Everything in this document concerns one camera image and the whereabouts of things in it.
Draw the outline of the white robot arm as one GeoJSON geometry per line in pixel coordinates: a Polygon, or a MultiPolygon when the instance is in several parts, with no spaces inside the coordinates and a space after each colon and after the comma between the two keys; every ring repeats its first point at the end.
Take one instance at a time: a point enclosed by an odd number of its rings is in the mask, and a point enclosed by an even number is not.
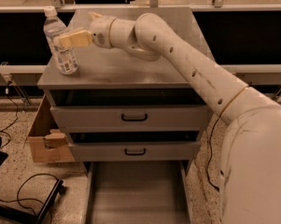
{"type": "Polygon", "coordinates": [[[180,38],[159,16],[92,13],[91,26],[57,35],[58,47],[119,48],[166,58],[228,126],[220,157],[221,224],[281,224],[281,105],[180,38]]]}

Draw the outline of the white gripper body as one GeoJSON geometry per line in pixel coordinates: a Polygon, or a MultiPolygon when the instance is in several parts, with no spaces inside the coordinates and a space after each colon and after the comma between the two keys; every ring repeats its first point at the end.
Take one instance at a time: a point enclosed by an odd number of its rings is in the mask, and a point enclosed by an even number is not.
{"type": "Polygon", "coordinates": [[[93,43],[100,48],[112,49],[110,31],[115,17],[101,16],[90,23],[90,32],[93,43]]]}

